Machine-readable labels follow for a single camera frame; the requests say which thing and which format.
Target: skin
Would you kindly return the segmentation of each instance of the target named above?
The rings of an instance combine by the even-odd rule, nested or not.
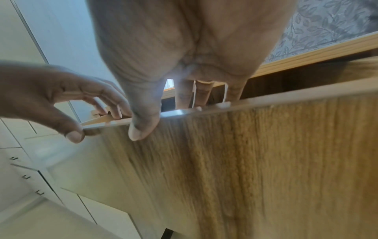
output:
[[[125,95],[113,82],[62,67],[0,63],[0,117],[34,121],[79,143],[84,139],[82,126],[54,104],[84,100],[106,114],[98,99],[110,106],[116,119],[131,115]]]
[[[159,122],[167,78],[176,108],[204,106],[212,81],[225,82],[224,101],[238,100],[248,78],[272,50],[296,0],[88,0],[100,54],[133,113],[129,137]]]
[[[194,82],[194,106],[206,104],[214,81],[226,83],[224,101],[238,100],[296,6],[296,0],[87,3],[100,54],[123,91],[60,67],[0,63],[0,117],[40,123],[78,143],[82,127],[54,104],[84,100],[105,114],[98,97],[115,119],[132,115],[129,137],[143,139],[159,122],[168,78],[174,79],[178,109],[189,107]]]

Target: patterned fabric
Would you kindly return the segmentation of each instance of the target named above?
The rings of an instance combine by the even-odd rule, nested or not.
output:
[[[378,31],[378,0],[300,0],[266,62]]]

